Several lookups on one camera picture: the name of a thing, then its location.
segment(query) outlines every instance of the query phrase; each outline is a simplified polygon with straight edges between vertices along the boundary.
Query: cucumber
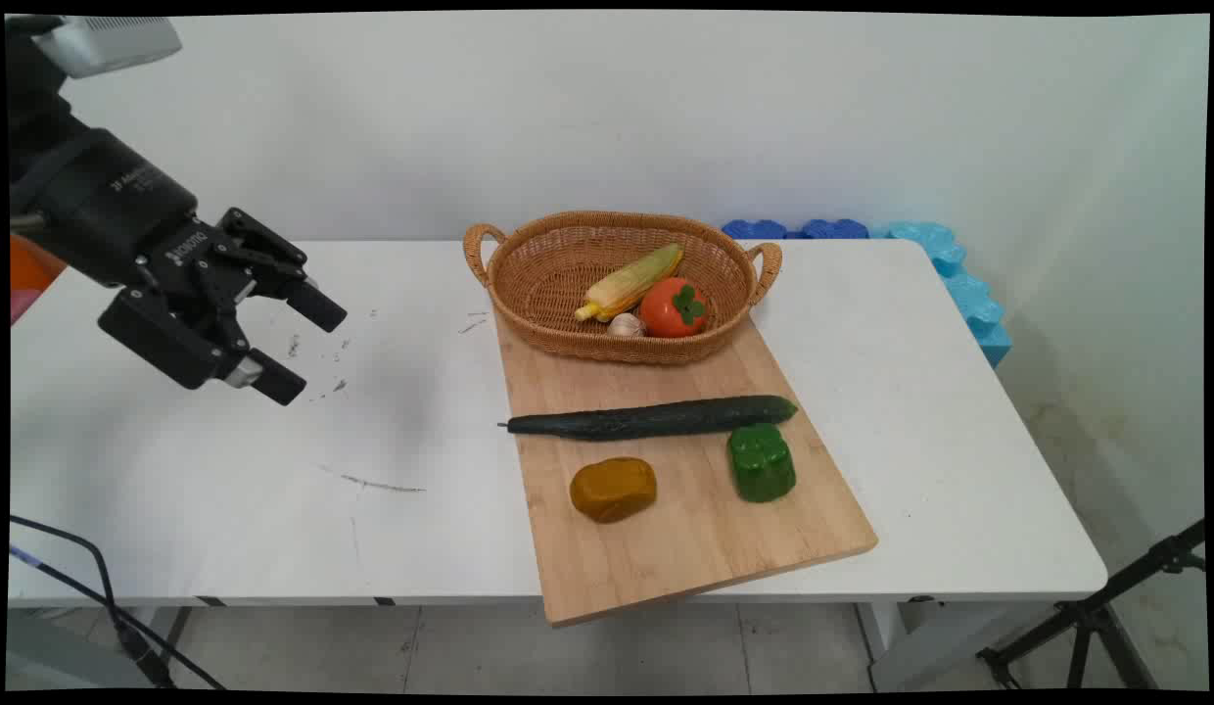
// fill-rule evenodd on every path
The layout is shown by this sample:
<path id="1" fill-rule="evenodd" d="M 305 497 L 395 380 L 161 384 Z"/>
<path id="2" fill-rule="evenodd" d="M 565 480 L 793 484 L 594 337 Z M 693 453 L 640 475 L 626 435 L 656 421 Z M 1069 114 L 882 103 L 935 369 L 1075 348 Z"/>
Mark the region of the cucumber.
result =
<path id="1" fill-rule="evenodd" d="M 510 433 L 545 433 L 577 440 L 625 440 L 656 436 L 719 433 L 751 423 L 781 423 L 799 408 L 772 396 L 698 398 L 654 406 L 516 416 Z"/>

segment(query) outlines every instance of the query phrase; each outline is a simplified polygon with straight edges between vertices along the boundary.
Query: tile floor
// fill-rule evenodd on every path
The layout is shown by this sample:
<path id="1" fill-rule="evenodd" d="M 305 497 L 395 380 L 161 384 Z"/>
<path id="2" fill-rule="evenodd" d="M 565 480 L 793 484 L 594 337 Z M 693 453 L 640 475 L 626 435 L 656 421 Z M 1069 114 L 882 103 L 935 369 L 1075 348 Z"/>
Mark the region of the tile floor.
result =
<path id="1" fill-rule="evenodd" d="M 49 615 L 115 648 L 98 610 Z M 731 695 L 869 693 L 868 653 L 851 605 L 677 602 L 562 630 L 540 604 L 482 607 L 195 608 L 178 647 L 227 687 L 339 693 Z M 1072 636 L 1014 665 L 1026 687 L 1063 687 Z M 205 687 L 174 665 L 181 687 Z M 1087 687 L 1122 687 L 1099 639 Z M 7 690 L 47 687 L 7 671 Z M 993 690 L 968 660 L 917 690 Z"/>

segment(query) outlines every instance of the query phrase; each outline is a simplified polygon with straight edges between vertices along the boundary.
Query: black cable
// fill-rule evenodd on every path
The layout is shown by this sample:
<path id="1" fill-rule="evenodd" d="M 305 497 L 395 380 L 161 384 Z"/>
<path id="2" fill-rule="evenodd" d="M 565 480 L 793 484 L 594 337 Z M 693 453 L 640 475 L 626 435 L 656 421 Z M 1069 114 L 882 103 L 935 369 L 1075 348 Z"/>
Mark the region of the black cable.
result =
<path id="1" fill-rule="evenodd" d="M 98 567 L 98 575 L 102 576 L 102 592 L 107 596 L 107 601 L 104 603 L 104 605 L 107 607 L 107 612 L 110 612 L 112 621 L 119 619 L 118 616 L 115 616 L 115 608 L 118 608 L 115 607 L 115 593 L 110 591 L 110 573 L 107 572 L 107 562 L 102 559 L 102 551 L 98 551 L 98 547 L 96 545 L 91 544 L 91 541 L 86 539 L 80 539 L 80 536 L 75 535 L 74 533 L 68 533 L 66 530 L 57 530 L 57 528 L 55 527 L 42 525 L 42 523 L 38 523 L 32 519 L 25 519 L 23 517 L 17 517 L 15 514 L 11 514 L 11 522 L 16 523 L 16 525 L 28 527 L 30 528 L 30 530 L 39 530 L 42 533 L 49 533 L 49 535 L 59 536 L 59 539 L 63 540 L 70 540 L 72 544 L 83 545 L 84 548 L 89 551 L 89 553 L 92 553 L 93 563 L 96 563 L 96 565 Z"/>
<path id="2" fill-rule="evenodd" d="M 142 670 L 142 673 L 146 673 L 146 677 L 149 677 L 151 682 L 153 682 L 155 687 L 176 687 L 176 686 L 172 683 L 172 680 L 168 673 L 168 665 L 164 664 L 164 660 L 159 659 L 159 655 L 157 655 L 154 650 L 151 650 L 146 641 L 142 639 L 141 637 L 137 637 L 137 633 L 134 633 L 132 629 L 136 629 L 137 631 L 144 633 L 147 637 L 154 639 L 157 646 L 164 648 L 164 652 L 168 652 L 170 655 L 176 656 L 177 661 L 181 661 L 181 664 L 183 664 L 185 667 L 191 670 L 194 675 L 197 675 L 197 677 L 203 678 L 204 682 L 208 682 L 209 686 L 211 686 L 212 688 L 216 688 L 216 690 L 227 690 L 227 688 L 221 686 L 221 683 L 217 682 L 217 680 L 214 680 L 211 675 L 200 669 L 199 665 L 194 664 L 194 661 L 191 661 L 186 655 L 183 655 L 183 653 L 177 652 L 176 647 L 172 647 L 171 643 L 168 643 L 163 637 L 159 636 L 158 632 L 155 632 L 155 630 L 152 630 L 149 629 L 149 626 L 142 624 L 142 621 L 138 620 L 137 616 L 130 615 L 123 607 L 115 605 L 114 595 L 112 595 L 110 592 L 110 576 L 107 573 L 107 567 L 106 562 L 102 559 L 102 553 L 98 551 L 96 545 L 89 544 L 87 540 L 80 539 L 80 536 L 78 535 L 70 535 L 70 533 L 67 533 L 64 530 L 56 530 L 56 528 L 40 525 L 38 522 L 32 522 L 21 517 L 12 516 L 11 522 L 16 522 L 18 523 L 18 525 L 25 525 L 33 528 L 34 530 L 44 530 L 50 535 L 57 535 L 61 536 L 61 539 L 70 540 L 74 544 L 84 545 L 84 547 L 89 548 L 89 552 L 93 553 L 93 558 L 98 563 L 98 572 L 102 575 L 103 590 L 106 590 L 107 596 L 102 596 L 98 595 L 97 592 L 93 592 L 93 590 L 80 584 L 80 581 L 72 579 L 70 575 L 66 575 L 66 573 L 57 570 L 57 568 L 55 567 L 46 565 L 46 563 L 42 563 L 38 557 L 34 557 L 17 548 L 16 545 L 7 544 L 8 553 L 11 553 L 12 556 L 19 558 L 24 563 L 28 563 L 30 567 L 38 568 L 38 570 L 46 573 L 46 575 L 52 576 L 52 579 L 62 581 L 62 584 L 93 599 L 93 602 L 104 605 L 107 610 L 110 612 L 112 620 L 114 620 L 115 632 L 118 632 L 119 635 L 120 646 L 124 646 L 124 649 L 129 653 L 130 656 L 132 656 L 134 661 L 137 663 L 137 666 Z"/>

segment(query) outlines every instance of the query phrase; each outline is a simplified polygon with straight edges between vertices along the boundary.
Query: robotic arm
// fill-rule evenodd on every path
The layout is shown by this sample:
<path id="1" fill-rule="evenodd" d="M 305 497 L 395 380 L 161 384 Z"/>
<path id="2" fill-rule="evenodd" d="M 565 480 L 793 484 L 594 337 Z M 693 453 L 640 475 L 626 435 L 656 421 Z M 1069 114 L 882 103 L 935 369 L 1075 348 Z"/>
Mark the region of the robotic arm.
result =
<path id="1" fill-rule="evenodd" d="M 103 286 L 98 325 L 186 388 L 221 379 L 282 405 L 306 380 L 251 347 L 237 325 L 249 296 L 289 303 L 331 332 L 346 317 L 306 274 L 306 254 L 229 209 L 214 226 L 192 193 L 59 97 L 86 78 L 176 53 L 168 18 L 7 18 L 11 229 Z"/>

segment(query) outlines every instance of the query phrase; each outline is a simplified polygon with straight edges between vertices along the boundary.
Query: wooden cutting board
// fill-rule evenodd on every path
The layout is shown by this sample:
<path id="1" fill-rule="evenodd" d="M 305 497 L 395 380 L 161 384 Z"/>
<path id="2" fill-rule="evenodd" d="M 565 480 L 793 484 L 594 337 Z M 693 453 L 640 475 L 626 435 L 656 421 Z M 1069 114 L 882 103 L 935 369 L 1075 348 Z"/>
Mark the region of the wooden cutting board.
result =
<path id="1" fill-rule="evenodd" d="M 738 499 L 728 433 L 582 442 L 517 436 L 521 472 L 550 624 L 693 595 L 863 553 L 877 535 L 821 442 L 755 324 L 696 364 L 626 365 L 549 356 L 499 318 L 498 342 L 512 415 L 645 406 L 688 398 L 776 393 L 800 410 L 781 425 L 798 484 L 766 505 Z M 568 496 L 585 465 L 635 456 L 656 468 L 658 499 L 639 514 L 599 525 Z"/>

